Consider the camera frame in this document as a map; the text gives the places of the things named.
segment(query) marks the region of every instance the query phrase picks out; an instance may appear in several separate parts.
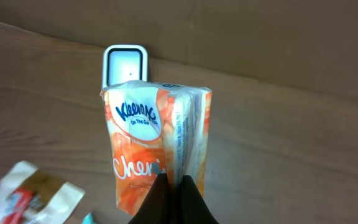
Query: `cardboard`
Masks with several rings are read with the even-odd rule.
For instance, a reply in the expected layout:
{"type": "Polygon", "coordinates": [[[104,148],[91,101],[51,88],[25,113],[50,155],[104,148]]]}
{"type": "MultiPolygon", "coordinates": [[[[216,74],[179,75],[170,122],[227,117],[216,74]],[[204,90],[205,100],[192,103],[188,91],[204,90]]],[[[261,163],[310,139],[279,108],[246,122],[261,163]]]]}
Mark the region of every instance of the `cardboard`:
{"type": "Polygon", "coordinates": [[[0,0],[0,21],[358,99],[358,1],[0,0]]]}

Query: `plastic wrapper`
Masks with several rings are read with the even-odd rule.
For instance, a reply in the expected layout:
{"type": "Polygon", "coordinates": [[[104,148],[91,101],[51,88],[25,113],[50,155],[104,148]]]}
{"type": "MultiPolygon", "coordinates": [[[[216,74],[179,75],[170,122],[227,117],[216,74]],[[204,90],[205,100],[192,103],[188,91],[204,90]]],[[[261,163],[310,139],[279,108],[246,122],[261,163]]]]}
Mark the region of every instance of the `plastic wrapper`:
{"type": "Polygon", "coordinates": [[[190,175],[203,194],[211,90],[136,80],[105,88],[101,96],[118,208],[135,215],[161,172],[172,190],[190,175]]]}
{"type": "Polygon", "coordinates": [[[62,224],[85,192],[22,161],[0,180],[0,224],[62,224]]]}

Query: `white and brown packet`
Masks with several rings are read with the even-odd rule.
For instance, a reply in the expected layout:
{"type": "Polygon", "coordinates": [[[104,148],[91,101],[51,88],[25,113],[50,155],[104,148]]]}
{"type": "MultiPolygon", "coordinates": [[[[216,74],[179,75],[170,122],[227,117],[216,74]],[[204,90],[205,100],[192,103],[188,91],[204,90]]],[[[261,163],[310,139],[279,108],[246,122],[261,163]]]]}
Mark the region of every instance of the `white and brown packet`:
{"type": "Polygon", "coordinates": [[[29,162],[18,162],[0,180],[0,223],[63,223],[85,191],[41,172],[29,162]]]}

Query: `white rectangular device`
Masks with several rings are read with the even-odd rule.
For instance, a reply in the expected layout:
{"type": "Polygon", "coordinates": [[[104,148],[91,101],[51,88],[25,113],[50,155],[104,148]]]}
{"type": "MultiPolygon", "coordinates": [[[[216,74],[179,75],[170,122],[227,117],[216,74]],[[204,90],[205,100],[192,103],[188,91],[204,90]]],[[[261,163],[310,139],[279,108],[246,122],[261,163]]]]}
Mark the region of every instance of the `white rectangular device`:
{"type": "Polygon", "coordinates": [[[129,80],[148,81],[149,56],[136,44],[115,44],[103,55],[102,88],[129,80]]]}

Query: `wooden table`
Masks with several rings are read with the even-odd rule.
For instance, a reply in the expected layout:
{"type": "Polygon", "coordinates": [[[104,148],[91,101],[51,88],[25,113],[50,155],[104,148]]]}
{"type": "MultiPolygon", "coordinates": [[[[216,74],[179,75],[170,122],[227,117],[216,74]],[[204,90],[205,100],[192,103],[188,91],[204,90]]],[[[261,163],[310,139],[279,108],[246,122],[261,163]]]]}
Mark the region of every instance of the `wooden table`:
{"type": "MultiPolygon", "coordinates": [[[[86,190],[71,218],[126,223],[99,98],[100,47],[0,24],[0,178],[21,160],[86,190]]],[[[220,223],[358,223],[358,102],[150,60],[213,90],[205,201],[220,223]]]]}

